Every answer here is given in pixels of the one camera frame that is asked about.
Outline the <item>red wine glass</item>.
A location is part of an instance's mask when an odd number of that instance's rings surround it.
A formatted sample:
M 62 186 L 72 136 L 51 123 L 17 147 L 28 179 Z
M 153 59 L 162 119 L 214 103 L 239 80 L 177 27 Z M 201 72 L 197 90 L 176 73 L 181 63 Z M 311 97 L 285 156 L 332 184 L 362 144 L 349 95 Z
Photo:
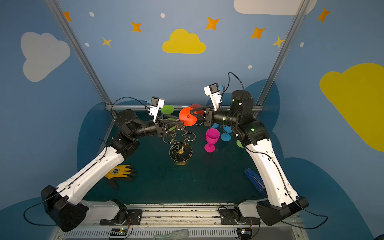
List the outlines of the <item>red wine glass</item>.
M 198 120 L 197 117 L 193 116 L 190 111 L 202 107 L 199 104 L 192 104 L 189 107 L 183 108 L 179 113 L 179 120 L 184 123 L 184 126 L 191 127 L 193 125 L 200 126 L 203 124 L 202 121 Z

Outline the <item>pink wine glass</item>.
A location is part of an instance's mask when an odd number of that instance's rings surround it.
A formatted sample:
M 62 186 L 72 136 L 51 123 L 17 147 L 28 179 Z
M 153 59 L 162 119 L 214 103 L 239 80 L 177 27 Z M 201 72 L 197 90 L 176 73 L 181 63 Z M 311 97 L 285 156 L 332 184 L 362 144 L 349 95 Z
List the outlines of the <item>pink wine glass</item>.
M 204 147 L 207 153 L 213 153 L 216 150 L 215 144 L 220 138 L 220 132 L 217 129 L 210 128 L 206 132 L 206 145 Z

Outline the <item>green wine glass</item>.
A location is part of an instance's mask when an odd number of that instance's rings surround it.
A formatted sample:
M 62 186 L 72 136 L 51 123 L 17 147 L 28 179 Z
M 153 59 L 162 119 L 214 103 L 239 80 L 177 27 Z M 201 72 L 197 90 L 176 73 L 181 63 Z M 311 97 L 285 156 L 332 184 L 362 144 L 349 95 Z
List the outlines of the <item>green wine glass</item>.
M 171 120 L 175 121 L 175 118 L 172 118 L 171 114 L 174 112 L 174 107 L 172 105 L 164 105 L 161 108 L 161 116 L 159 117 L 160 120 Z
M 239 148 L 244 148 L 244 146 L 242 145 L 241 141 L 240 140 L 237 140 L 236 141 L 236 144 Z

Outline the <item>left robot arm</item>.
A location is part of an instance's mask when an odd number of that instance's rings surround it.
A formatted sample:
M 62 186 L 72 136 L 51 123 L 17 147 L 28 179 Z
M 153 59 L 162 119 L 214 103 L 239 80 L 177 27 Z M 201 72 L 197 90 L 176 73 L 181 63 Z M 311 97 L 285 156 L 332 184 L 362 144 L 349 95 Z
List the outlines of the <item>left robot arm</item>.
M 161 115 L 155 121 L 142 121 L 131 110 L 118 113 L 119 131 L 111 143 L 79 172 L 57 187 L 48 185 L 42 192 L 45 212 L 63 231 L 69 232 L 82 222 L 125 218 L 125 208 L 114 201 L 91 203 L 83 200 L 88 191 L 109 171 L 128 159 L 139 147 L 141 137 L 166 138 L 184 127 L 179 117 Z

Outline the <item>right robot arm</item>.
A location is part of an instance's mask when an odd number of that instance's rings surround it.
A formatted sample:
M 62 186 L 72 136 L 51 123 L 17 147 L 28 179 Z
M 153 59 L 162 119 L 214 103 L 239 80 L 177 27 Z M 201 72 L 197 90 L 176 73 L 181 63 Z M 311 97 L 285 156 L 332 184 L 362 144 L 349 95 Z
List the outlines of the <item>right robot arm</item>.
M 229 109 L 220 109 L 222 102 L 220 90 L 205 87 L 206 96 L 212 106 L 191 110 L 191 114 L 203 122 L 204 126 L 213 124 L 230 126 L 233 133 L 252 158 L 265 185 L 267 199 L 263 201 L 244 201 L 238 204 L 245 218 L 259 218 L 267 226 L 273 226 L 309 206 L 289 183 L 275 155 L 270 135 L 262 122 L 255 118 L 254 99 L 245 90 L 232 93 Z

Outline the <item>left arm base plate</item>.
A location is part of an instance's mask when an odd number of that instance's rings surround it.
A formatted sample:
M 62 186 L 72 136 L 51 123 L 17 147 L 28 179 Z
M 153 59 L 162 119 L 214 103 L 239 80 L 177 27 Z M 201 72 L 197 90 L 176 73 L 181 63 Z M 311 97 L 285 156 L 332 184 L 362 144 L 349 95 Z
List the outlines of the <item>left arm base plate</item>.
M 143 210 L 119 210 L 112 219 L 100 220 L 101 226 L 138 226 L 141 223 Z

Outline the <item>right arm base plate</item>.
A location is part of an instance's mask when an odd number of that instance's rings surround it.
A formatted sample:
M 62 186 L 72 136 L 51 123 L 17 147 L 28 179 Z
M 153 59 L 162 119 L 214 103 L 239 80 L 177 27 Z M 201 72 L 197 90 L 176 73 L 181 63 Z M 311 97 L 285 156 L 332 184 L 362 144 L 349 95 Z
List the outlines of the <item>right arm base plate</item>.
M 239 210 L 219 208 L 218 212 L 222 225 L 258 225 L 261 223 L 259 218 L 244 217 Z

